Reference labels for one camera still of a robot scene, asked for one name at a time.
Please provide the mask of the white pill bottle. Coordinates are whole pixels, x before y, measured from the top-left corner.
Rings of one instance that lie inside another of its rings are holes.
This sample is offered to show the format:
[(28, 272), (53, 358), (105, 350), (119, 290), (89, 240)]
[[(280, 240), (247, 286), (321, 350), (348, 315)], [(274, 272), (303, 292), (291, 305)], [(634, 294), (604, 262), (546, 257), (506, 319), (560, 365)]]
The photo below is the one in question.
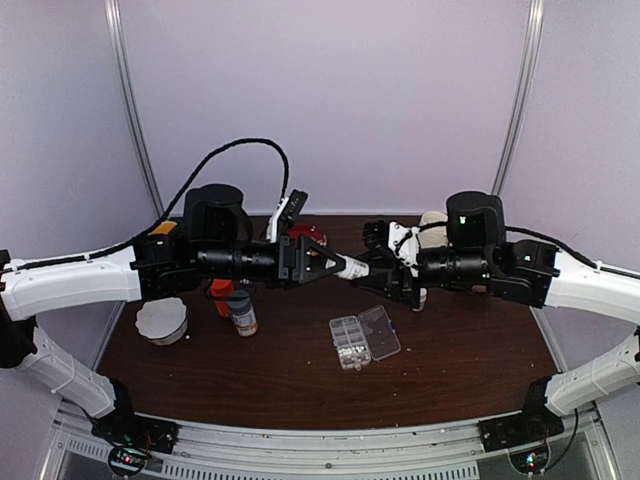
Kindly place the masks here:
[(338, 278), (351, 281), (370, 275), (370, 266), (367, 263), (345, 255), (340, 255), (340, 258), (344, 261), (344, 268), (335, 273)]
[(428, 299), (428, 290), (424, 287), (418, 290), (417, 296), (415, 297), (415, 302), (411, 307), (413, 312), (421, 312), (424, 310), (426, 302)]

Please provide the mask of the white pill bottle front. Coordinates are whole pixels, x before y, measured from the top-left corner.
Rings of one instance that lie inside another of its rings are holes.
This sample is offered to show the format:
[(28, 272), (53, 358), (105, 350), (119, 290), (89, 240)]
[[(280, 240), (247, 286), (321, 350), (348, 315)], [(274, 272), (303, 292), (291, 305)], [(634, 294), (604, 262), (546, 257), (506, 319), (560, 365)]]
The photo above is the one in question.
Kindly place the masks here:
[(415, 302), (411, 307), (413, 312), (421, 312), (424, 310), (426, 302), (428, 299), (428, 290), (424, 287), (418, 290), (417, 296), (415, 297)]

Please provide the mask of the clear plastic pill organizer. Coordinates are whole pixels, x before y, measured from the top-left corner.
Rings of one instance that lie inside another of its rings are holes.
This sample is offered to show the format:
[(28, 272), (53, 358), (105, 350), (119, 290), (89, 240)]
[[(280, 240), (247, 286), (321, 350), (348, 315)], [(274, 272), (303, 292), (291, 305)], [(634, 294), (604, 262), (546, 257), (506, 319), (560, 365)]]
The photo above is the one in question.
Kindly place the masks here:
[(343, 370), (361, 370), (401, 351), (394, 325), (382, 305), (355, 316), (331, 319), (328, 327)]

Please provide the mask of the grey lid pill bottle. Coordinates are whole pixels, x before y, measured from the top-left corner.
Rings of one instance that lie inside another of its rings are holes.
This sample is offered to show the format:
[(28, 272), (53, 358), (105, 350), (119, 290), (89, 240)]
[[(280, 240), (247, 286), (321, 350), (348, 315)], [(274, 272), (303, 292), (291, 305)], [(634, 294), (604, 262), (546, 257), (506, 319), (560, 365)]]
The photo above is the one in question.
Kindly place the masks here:
[(250, 295), (245, 291), (235, 291), (228, 300), (230, 317), (241, 337), (250, 337), (258, 332), (258, 322)]

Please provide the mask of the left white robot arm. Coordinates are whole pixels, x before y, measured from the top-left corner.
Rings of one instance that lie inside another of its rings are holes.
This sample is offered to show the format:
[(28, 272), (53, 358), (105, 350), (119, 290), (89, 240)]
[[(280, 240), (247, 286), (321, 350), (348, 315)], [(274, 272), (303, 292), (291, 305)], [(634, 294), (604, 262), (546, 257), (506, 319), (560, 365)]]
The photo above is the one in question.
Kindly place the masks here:
[(282, 199), (263, 240), (242, 207), (242, 192), (210, 184), (186, 195), (181, 221), (165, 234), (150, 231), (125, 247), (65, 259), (26, 262), (1, 254), (1, 365), (27, 370), (76, 403), (123, 444), (144, 424), (121, 383), (76, 363), (40, 329), (36, 315), (85, 304), (176, 298), (206, 279), (249, 280), (292, 288), (348, 271), (348, 260), (288, 230), (304, 205), (300, 191)]

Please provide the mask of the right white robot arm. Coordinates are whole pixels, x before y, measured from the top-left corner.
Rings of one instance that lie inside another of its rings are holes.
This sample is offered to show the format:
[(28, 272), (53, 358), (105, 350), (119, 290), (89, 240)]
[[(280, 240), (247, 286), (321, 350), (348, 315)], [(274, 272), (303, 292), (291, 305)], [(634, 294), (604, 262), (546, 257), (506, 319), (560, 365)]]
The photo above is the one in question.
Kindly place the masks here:
[(595, 262), (565, 243), (524, 230), (507, 239), (496, 195), (464, 191), (446, 201), (446, 219), (405, 227), (371, 222), (366, 252), (348, 259), (341, 277), (357, 288), (417, 309), (429, 288), (482, 286), (506, 301), (570, 308), (638, 324), (638, 273)]

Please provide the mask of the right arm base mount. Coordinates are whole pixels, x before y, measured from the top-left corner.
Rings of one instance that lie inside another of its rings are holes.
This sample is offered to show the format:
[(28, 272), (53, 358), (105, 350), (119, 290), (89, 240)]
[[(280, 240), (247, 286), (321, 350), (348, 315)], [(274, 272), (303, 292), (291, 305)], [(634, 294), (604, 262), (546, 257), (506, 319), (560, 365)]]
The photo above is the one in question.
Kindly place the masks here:
[(529, 385), (519, 413), (478, 423), (486, 452), (544, 441), (564, 432), (562, 417), (546, 407), (546, 387), (550, 380), (551, 377), (546, 376)]

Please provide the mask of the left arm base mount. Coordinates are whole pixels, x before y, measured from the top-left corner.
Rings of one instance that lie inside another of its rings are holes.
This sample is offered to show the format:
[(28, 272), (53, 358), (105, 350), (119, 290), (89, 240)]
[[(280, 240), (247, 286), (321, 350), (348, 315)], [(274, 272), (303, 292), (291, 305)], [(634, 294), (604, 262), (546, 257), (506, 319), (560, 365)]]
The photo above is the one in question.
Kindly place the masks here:
[(179, 426), (173, 421), (145, 417), (134, 412), (127, 387), (110, 379), (115, 409), (100, 418), (90, 417), (92, 433), (114, 445), (132, 447), (141, 452), (171, 454)]

